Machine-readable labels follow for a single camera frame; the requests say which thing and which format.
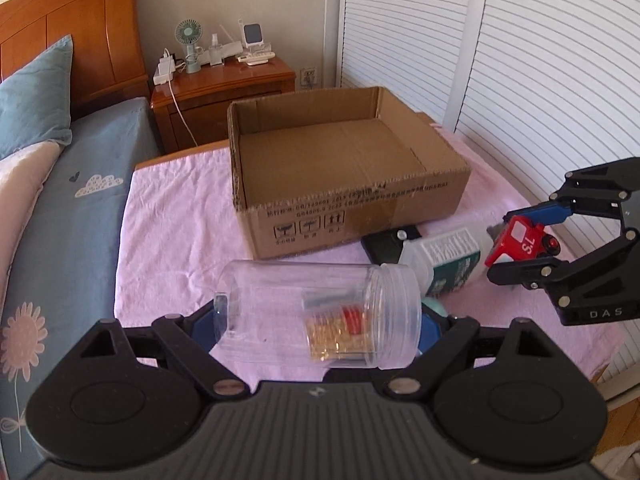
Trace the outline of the white medical bottle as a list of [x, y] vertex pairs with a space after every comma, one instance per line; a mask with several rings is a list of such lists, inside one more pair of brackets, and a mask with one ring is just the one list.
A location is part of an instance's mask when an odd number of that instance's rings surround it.
[[406, 240], [399, 264], [413, 270], [422, 296], [456, 292], [485, 273], [485, 260], [494, 241], [479, 223], [452, 231]]

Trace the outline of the wall power outlet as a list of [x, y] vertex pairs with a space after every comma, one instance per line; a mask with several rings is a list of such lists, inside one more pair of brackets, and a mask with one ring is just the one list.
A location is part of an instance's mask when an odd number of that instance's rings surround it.
[[317, 69], [305, 67], [300, 70], [299, 83], [303, 89], [313, 89], [317, 85]]

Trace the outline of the fish oil capsule bottle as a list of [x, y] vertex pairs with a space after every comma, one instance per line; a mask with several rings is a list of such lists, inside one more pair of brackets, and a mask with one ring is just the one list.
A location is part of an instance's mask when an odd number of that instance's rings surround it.
[[303, 319], [311, 359], [365, 361], [373, 356], [371, 312], [363, 294], [305, 292]]

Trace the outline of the white smart display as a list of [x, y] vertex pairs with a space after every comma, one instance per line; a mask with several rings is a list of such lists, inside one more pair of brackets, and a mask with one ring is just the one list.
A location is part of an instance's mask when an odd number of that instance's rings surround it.
[[265, 44], [262, 26], [259, 23], [248, 23], [242, 25], [242, 36], [244, 47], [247, 52], [255, 52]]

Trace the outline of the black digital timer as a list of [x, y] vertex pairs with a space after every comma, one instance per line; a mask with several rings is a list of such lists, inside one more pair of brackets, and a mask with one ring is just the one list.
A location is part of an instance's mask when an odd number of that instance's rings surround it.
[[408, 226], [366, 235], [361, 239], [361, 245], [373, 264], [396, 264], [404, 243], [420, 237], [418, 227], [408, 224]]

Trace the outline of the brown cardboard box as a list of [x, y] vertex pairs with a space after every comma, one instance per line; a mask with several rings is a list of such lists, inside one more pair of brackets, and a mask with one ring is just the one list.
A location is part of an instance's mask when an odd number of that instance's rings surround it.
[[235, 101], [227, 122], [233, 205], [256, 259], [447, 218], [471, 175], [435, 128], [383, 87]]

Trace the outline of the green desk fan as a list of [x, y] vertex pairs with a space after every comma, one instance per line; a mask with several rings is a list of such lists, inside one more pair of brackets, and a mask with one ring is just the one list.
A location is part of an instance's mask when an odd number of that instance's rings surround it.
[[175, 29], [175, 37], [184, 47], [184, 62], [188, 74], [197, 73], [201, 69], [196, 47], [202, 36], [202, 26], [193, 18], [180, 22]]

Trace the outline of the clear plastic jar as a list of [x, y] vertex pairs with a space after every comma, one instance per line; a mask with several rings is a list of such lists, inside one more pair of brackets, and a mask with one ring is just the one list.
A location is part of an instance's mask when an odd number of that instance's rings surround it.
[[399, 264], [236, 260], [214, 308], [213, 352], [233, 364], [392, 370], [418, 353], [420, 289]]

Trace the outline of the wooden nightstand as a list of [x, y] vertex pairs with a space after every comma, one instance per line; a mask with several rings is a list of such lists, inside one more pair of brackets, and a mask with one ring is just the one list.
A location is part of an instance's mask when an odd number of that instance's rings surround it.
[[174, 73], [155, 87], [151, 108], [167, 154], [228, 138], [231, 102], [295, 90], [294, 70], [280, 58], [247, 66], [231, 60], [195, 74]]

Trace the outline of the teal egg-shaped case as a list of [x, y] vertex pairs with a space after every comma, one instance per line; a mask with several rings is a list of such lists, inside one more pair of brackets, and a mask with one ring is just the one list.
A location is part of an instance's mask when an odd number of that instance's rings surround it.
[[422, 304], [424, 305], [424, 307], [431, 309], [433, 312], [437, 313], [443, 318], [446, 318], [448, 316], [447, 310], [437, 298], [423, 297]]

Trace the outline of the wooden headboard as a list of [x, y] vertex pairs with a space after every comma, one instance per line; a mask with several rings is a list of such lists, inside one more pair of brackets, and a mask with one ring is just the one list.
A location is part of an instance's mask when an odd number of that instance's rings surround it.
[[147, 98], [136, 0], [9, 0], [1, 5], [1, 78], [65, 36], [74, 44], [70, 112], [74, 119]]

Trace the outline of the white power strip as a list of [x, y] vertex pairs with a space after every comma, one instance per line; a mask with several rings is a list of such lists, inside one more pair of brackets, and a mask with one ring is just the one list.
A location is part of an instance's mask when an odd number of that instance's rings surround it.
[[163, 56], [158, 60], [155, 73], [153, 75], [153, 84], [161, 86], [162, 84], [168, 84], [172, 81], [176, 70], [176, 63], [174, 56], [164, 49]]

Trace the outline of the red toy fire truck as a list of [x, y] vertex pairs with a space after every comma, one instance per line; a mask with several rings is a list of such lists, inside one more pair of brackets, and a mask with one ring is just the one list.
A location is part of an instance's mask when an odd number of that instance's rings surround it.
[[548, 233], [543, 224], [525, 216], [514, 216], [506, 222], [498, 244], [492, 246], [485, 266], [490, 268], [496, 263], [556, 257], [560, 252], [559, 240]]

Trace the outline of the grey elephant toy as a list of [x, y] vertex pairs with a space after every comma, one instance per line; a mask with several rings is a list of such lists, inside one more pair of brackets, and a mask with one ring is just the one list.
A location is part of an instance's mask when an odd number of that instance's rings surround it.
[[488, 226], [487, 234], [491, 237], [492, 242], [495, 245], [498, 244], [498, 241], [500, 240], [500, 237], [502, 237], [502, 234], [505, 229], [506, 229], [506, 224], [503, 222], [495, 224], [494, 226]]

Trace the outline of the small spray bottle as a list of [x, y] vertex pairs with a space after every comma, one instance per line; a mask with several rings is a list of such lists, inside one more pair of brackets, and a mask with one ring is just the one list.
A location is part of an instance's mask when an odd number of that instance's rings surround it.
[[208, 53], [209, 64], [211, 66], [220, 65], [224, 62], [224, 57], [222, 56], [222, 45], [219, 42], [216, 32], [212, 33], [212, 40], [210, 40]]

